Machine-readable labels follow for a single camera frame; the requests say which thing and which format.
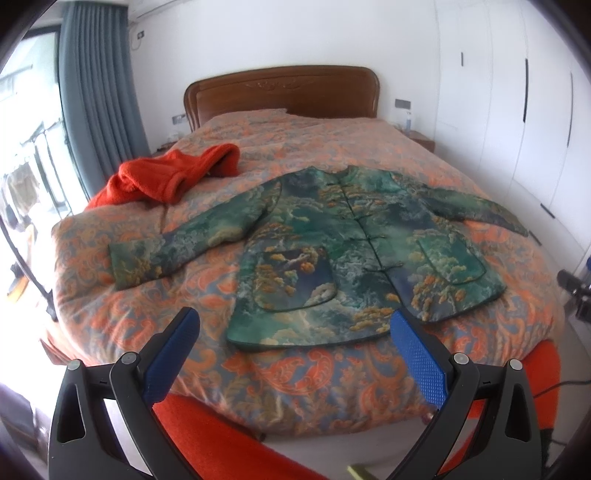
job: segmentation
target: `jacket sleeve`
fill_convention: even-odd
[[[512,232],[528,236],[527,229],[518,218],[502,205],[470,193],[432,188],[402,174],[393,174],[394,179],[419,197],[427,207],[448,220],[475,220],[498,225]]]
[[[109,245],[115,287],[135,287],[171,275],[206,250],[238,242],[277,203],[281,183],[271,180],[162,235]]]

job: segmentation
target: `red cloth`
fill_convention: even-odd
[[[531,353],[522,361],[527,380],[530,381],[532,394],[544,391],[560,382],[560,356],[556,346],[549,340],[539,343]],[[472,404],[469,419],[479,419],[484,409],[484,400],[475,401]],[[558,409],[558,388],[534,399],[535,412],[538,416],[538,426],[540,430],[553,429],[556,421],[556,411]],[[439,474],[448,472],[460,465],[464,454],[468,450],[472,435],[467,439],[456,454],[447,461]]]
[[[204,480],[327,480],[265,447],[193,398],[168,395],[154,405],[154,413]]]
[[[209,147],[201,156],[171,150],[156,158],[122,163],[86,210],[103,205],[155,200],[174,205],[207,173],[214,177],[238,175],[240,150],[231,143]]]

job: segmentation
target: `bottle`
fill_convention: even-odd
[[[407,135],[410,133],[410,127],[411,127],[412,121],[413,121],[413,115],[410,110],[407,110],[407,121],[406,121],[406,125],[404,127],[404,133]]]

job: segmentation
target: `wooden headboard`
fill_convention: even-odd
[[[293,66],[230,73],[189,85],[184,105],[191,130],[228,112],[286,108],[312,118],[375,118],[379,81],[364,67]]]

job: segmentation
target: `curtain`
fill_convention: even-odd
[[[131,71],[127,7],[67,5],[59,82],[73,160],[93,197],[122,162],[150,155]]]

